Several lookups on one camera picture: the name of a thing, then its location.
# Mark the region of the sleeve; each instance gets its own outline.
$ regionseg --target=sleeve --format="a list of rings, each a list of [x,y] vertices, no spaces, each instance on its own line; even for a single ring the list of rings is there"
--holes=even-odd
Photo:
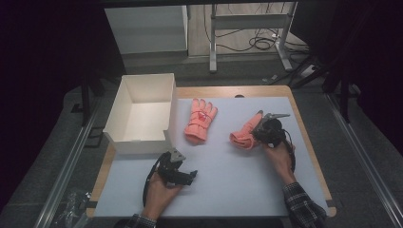
[[[311,200],[298,182],[285,185],[282,190],[290,220],[296,227],[326,227],[324,223],[326,219],[325,210]]]
[[[125,225],[125,228],[155,228],[157,221],[134,214]]]

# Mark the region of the human hand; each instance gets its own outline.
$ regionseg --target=human hand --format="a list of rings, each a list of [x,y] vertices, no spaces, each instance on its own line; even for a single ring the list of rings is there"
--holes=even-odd
[[[166,182],[155,172],[148,184],[147,197],[142,216],[157,220],[163,210],[182,190],[182,185],[167,186]]]
[[[292,161],[287,150],[287,146],[284,144],[284,142],[281,142],[276,147],[270,147],[265,143],[263,143],[262,146],[268,159],[272,162],[284,183],[290,184],[296,182],[296,177],[292,171]]]

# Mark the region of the pink glove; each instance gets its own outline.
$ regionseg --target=pink glove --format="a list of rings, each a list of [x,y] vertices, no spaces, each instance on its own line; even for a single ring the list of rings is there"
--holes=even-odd
[[[206,105],[203,99],[193,99],[190,121],[184,129],[186,139],[194,144],[204,143],[207,140],[207,128],[216,117],[217,111],[211,103]]]
[[[260,110],[254,117],[252,117],[252,119],[243,125],[243,128],[240,131],[232,132],[229,135],[231,143],[244,149],[251,149],[259,144],[251,134],[251,131],[258,125],[262,117],[263,111]]]

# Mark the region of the white table surface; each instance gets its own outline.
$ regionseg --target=white table surface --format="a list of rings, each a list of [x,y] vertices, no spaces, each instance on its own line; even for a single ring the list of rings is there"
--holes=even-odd
[[[210,125],[205,144],[193,145],[183,136],[190,117],[191,99],[178,100],[176,147],[186,156],[180,171],[198,170],[163,213],[163,217],[281,217],[284,206],[282,182],[260,146],[238,149],[228,140],[259,110],[290,114],[281,118],[296,146],[296,177],[312,200],[329,214],[317,174],[293,109],[286,97],[207,98],[219,109]],[[95,209],[95,217],[131,217],[143,210],[145,178],[158,156],[122,156],[116,153],[106,185]]]

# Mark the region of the dark background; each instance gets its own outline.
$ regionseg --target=dark background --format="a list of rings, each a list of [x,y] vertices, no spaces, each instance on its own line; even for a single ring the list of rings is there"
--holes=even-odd
[[[358,103],[400,153],[402,9],[397,0],[378,4],[349,55],[350,81],[362,91]],[[331,48],[323,49],[330,58],[350,32],[350,10],[335,9],[337,23],[331,20],[321,34],[322,40],[332,40]],[[84,77],[119,77],[125,68],[101,6],[3,1],[0,23],[2,208],[50,134],[64,95]]]

